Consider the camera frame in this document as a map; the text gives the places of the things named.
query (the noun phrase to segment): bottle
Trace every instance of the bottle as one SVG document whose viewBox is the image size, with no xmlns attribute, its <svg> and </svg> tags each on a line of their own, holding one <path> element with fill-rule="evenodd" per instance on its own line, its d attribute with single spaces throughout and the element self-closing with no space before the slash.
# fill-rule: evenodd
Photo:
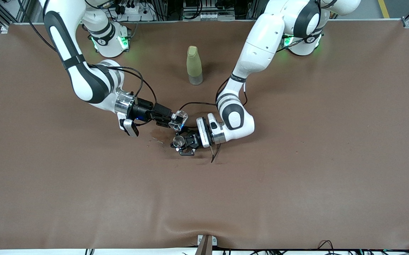
<svg viewBox="0 0 409 255">
<path fill-rule="evenodd" d="M 196 46 L 189 46 L 187 50 L 187 74 L 192 85 L 200 85 L 203 82 L 203 69 Z"/>
</svg>

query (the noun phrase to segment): wet stain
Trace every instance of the wet stain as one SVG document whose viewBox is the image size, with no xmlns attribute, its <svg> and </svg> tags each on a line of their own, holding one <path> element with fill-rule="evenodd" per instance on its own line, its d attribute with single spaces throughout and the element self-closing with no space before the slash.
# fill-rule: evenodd
<svg viewBox="0 0 409 255">
<path fill-rule="evenodd" d="M 175 133 L 172 132 L 171 129 L 153 129 L 153 131 L 151 131 L 151 137 L 156 142 L 166 146 L 172 142 Z"/>
</svg>

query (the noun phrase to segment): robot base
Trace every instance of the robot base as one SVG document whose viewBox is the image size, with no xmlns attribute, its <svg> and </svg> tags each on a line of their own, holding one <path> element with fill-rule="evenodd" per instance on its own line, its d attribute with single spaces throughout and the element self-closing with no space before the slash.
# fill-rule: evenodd
<svg viewBox="0 0 409 255">
<path fill-rule="evenodd" d="M 317 39 L 314 37 L 308 37 L 307 40 L 312 40 L 310 42 L 300 42 L 297 45 L 292 47 L 287 47 L 287 50 L 296 56 L 307 56 L 310 55 L 316 48 L 318 48 L 319 40 L 321 39 L 321 35 L 318 36 Z M 293 37 L 292 41 L 296 42 L 300 40 L 300 38 Z"/>
<path fill-rule="evenodd" d="M 94 43 L 96 52 L 106 58 L 115 58 L 123 52 L 128 52 L 130 48 L 131 30 L 117 22 L 112 22 L 115 26 L 115 35 L 109 40 L 107 45 L 100 45 L 93 37 L 90 39 Z"/>
</svg>

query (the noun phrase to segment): yellow floor line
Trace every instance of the yellow floor line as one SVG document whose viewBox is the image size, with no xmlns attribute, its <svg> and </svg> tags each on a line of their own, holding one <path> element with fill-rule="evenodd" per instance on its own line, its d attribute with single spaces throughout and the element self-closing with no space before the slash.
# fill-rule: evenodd
<svg viewBox="0 0 409 255">
<path fill-rule="evenodd" d="M 379 7 L 381 8 L 382 16 L 384 19 L 389 19 L 389 12 L 387 11 L 386 4 L 384 3 L 384 0 L 378 0 Z"/>
</svg>

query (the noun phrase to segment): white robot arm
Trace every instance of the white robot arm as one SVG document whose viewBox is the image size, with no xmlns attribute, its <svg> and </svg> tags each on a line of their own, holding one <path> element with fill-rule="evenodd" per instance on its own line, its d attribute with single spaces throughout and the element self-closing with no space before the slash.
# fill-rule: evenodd
<svg viewBox="0 0 409 255">
<path fill-rule="evenodd" d="M 90 67 L 75 38 L 78 24 L 83 21 L 100 45 L 100 53 L 115 57 L 124 50 L 121 37 L 127 28 L 110 22 L 103 10 L 89 6 L 84 0 L 40 0 L 40 3 L 44 7 L 47 33 L 69 74 L 75 94 L 81 100 L 115 113 L 120 129 L 130 136 L 138 136 L 135 119 L 154 120 L 157 125 L 167 128 L 182 126 L 186 116 L 172 114 L 169 108 L 157 102 L 136 98 L 136 95 L 123 91 L 124 73 L 112 69 L 119 66 L 115 61 L 106 59 Z"/>
<path fill-rule="evenodd" d="M 203 147 L 239 139 L 253 133 L 255 122 L 242 105 L 239 93 L 250 74 L 263 71 L 268 67 L 284 34 L 301 39 L 315 34 L 320 35 L 329 17 L 328 10 L 323 11 L 324 16 L 321 13 L 323 5 L 324 8 L 345 15 L 355 10 L 360 3 L 360 0 L 317 1 L 319 0 L 270 0 L 268 2 L 265 12 L 258 17 L 245 41 L 228 83 L 217 96 L 216 105 L 222 122 L 219 123 L 212 113 L 208 114 L 209 125 L 205 118 L 197 119 L 198 133 Z M 180 153 L 184 149 L 177 146 Z"/>
</svg>

